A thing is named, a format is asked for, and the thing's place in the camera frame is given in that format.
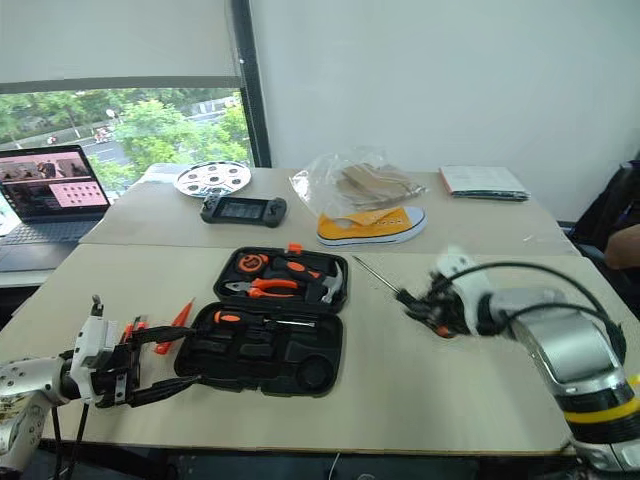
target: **laptop keyboard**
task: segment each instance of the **laptop keyboard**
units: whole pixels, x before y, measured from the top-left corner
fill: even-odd
[[[22,243],[59,243],[77,242],[91,230],[97,222],[64,222],[22,224],[14,228],[4,238],[3,245],[19,245]]]

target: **white wall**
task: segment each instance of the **white wall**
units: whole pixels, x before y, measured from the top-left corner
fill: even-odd
[[[575,220],[640,148],[640,1],[254,0],[275,166],[506,165]]]

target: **wooden table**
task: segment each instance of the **wooden table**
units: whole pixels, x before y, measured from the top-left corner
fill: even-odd
[[[195,313],[216,300],[212,286],[231,254],[227,248],[81,245],[0,333],[0,361],[55,355],[70,348],[91,295],[124,328],[138,314],[169,323],[196,296]],[[413,293],[426,288],[435,256],[361,254]],[[476,261],[506,259],[474,255]],[[161,447],[499,454],[556,449],[568,429],[524,348],[502,338],[443,340],[409,319],[390,292],[350,255],[350,298],[337,383],[323,398],[269,397],[195,385],[156,404],[91,408],[91,442]],[[640,326],[588,260],[575,256],[509,256],[560,269],[583,282],[627,336],[629,374],[640,371]],[[496,270],[497,287],[558,286],[541,273]],[[143,352],[143,386],[174,376],[178,348]],[[80,402],[60,409],[63,437],[75,436]],[[47,436],[52,436],[51,425]]]
[[[251,183],[237,196],[284,198],[288,211],[278,228],[209,225],[199,216],[202,200],[187,197],[171,183],[143,182],[129,189],[82,242],[229,248],[239,244],[286,247],[289,242],[297,242],[309,250],[340,250],[317,241],[316,219],[289,183],[293,170],[258,168],[252,172]],[[424,231],[405,243],[362,245],[349,250],[439,254],[455,243],[474,254],[578,255],[556,221],[534,199],[518,203],[453,198],[439,174],[411,176],[429,189],[406,202],[427,212]]]

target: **hammer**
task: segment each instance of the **hammer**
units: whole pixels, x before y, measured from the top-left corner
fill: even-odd
[[[326,287],[327,293],[320,299],[322,303],[331,303],[333,296],[342,286],[342,269],[338,262],[336,262],[336,270],[338,273],[335,277],[330,277],[329,275],[325,275],[320,272],[314,272],[301,263],[288,261],[281,257],[276,257],[271,266],[275,270],[286,270],[293,278],[298,280],[304,280],[310,283],[319,283],[323,287]]]

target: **yellow stripe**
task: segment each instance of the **yellow stripe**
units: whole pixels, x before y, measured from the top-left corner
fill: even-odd
[[[631,415],[640,409],[640,401],[633,397],[627,403],[599,412],[577,413],[564,412],[564,418],[571,423],[602,423]]]

